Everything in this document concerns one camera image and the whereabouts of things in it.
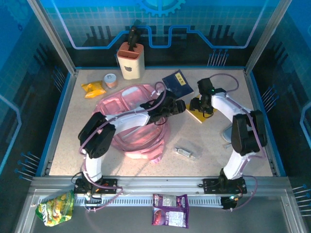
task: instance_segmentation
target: white tabletop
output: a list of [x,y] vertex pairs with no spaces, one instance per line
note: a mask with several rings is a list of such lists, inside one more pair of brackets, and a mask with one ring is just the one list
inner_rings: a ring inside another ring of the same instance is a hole
[[[78,153],[78,134],[90,119],[99,100],[135,83],[151,83],[161,81],[172,74],[176,69],[146,70],[139,80],[124,80],[120,70],[80,70],[71,96],[65,122],[56,148],[50,175],[72,176],[81,170],[83,157]],[[117,75],[119,85],[116,89],[93,99],[85,99],[85,91],[81,84],[102,80],[108,74]],[[246,86],[242,70],[214,70],[214,69],[182,69],[194,94],[182,98],[186,103],[198,95],[197,81],[216,73],[228,73],[235,76],[240,83],[237,91],[230,96],[241,105],[253,109],[250,95]],[[226,76],[217,76],[212,79],[215,88],[225,90],[236,86],[233,79]],[[220,169],[228,162],[232,147],[224,148],[226,142],[221,138],[221,132],[227,128],[230,121],[216,111],[214,116],[200,124],[196,119],[184,112],[168,119],[171,136],[166,144],[162,160],[154,164],[144,159],[130,159],[122,152],[110,147],[104,155],[102,164],[103,175],[118,176],[218,176]],[[196,147],[200,156],[197,160],[190,160],[182,155],[175,154],[173,149],[183,142],[185,147]],[[244,169],[244,174],[255,176],[272,176],[268,160],[252,159]]]

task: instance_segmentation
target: glass wall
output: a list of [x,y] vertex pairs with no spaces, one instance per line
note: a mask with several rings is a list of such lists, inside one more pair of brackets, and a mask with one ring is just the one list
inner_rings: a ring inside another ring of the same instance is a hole
[[37,164],[20,155],[41,157],[67,70],[27,1],[0,15],[0,232],[14,232]]
[[132,25],[147,66],[244,66],[278,0],[42,0],[77,67],[116,67]]
[[292,186],[311,186],[311,1],[293,0],[253,72]]

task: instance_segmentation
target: gear logo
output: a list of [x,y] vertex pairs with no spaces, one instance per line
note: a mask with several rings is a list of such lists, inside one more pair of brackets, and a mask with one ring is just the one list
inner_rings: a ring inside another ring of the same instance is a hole
[[185,0],[138,0],[140,8],[145,10],[145,13],[159,17],[168,16],[169,13],[174,14],[176,9],[180,9],[182,3],[185,3]]
[[18,24],[22,24],[28,17],[27,0],[0,0],[0,8],[6,7]]

